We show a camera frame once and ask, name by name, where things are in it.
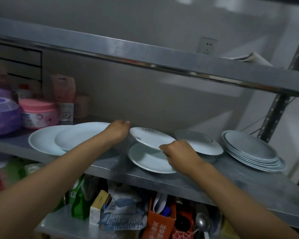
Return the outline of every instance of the pink jar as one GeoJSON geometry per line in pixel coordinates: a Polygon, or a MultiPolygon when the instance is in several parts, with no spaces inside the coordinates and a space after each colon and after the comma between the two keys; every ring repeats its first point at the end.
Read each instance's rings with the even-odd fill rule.
{"type": "Polygon", "coordinates": [[[40,99],[23,99],[19,102],[22,108],[23,127],[37,130],[55,126],[59,123],[58,107],[55,103],[40,99]]]}

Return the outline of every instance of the spoon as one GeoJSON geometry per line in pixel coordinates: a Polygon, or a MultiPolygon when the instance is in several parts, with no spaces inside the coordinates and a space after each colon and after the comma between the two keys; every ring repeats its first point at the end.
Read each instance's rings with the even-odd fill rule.
{"type": "Polygon", "coordinates": [[[209,217],[203,213],[198,213],[196,215],[195,221],[198,229],[194,233],[196,233],[198,230],[203,231],[205,239],[209,239],[209,234],[208,234],[208,231],[210,230],[209,217]]]}

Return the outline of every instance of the electrical outlet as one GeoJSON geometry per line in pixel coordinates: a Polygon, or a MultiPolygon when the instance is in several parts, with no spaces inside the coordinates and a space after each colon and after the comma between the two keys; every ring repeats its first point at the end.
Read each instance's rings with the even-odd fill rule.
{"type": "Polygon", "coordinates": [[[213,55],[218,40],[201,37],[198,43],[197,52],[213,55]]]}

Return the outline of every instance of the hand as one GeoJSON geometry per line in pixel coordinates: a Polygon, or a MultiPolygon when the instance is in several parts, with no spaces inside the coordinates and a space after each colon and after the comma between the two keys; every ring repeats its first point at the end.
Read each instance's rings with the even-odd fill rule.
{"type": "Polygon", "coordinates": [[[189,176],[194,168],[205,163],[186,141],[173,141],[159,147],[168,163],[178,172],[189,176]]]}
{"type": "Polygon", "coordinates": [[[129,121],[123,123],[122,120],[116,120],[108,125],[108,127],[100,134],[105,137],[110,143],[110,146],[113,146],[126,138],[130,127],[131,123],[129,121]]]}

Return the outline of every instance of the wall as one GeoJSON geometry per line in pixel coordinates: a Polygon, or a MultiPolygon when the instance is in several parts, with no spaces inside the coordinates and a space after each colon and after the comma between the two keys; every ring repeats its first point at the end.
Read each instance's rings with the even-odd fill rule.
{"type": "MultiPolygon", "coordinates": [[[[0,16],[188,52],[209,37],[218,40],[217,56],[258,52],[283,68],[299,43],[299,7],[260,0],[0,0],[0,16]]],[[[46,93],[50,74],[73,76],[77,89],[92,96],[93,115],[167,132],[190,128],[216,139],[227,129],[258,129],[275,97],[50,51],[43,65],[46,93]]],[[[299,116],[297,102],[290,113],[299,116]]],[[[271,144],[287,161],[288,174],[299,161],[299,146],[291,145],[295,135],[283,128],[294,120],[284,119],[278,130],[288,139],[276,132],[271,144]]]]}

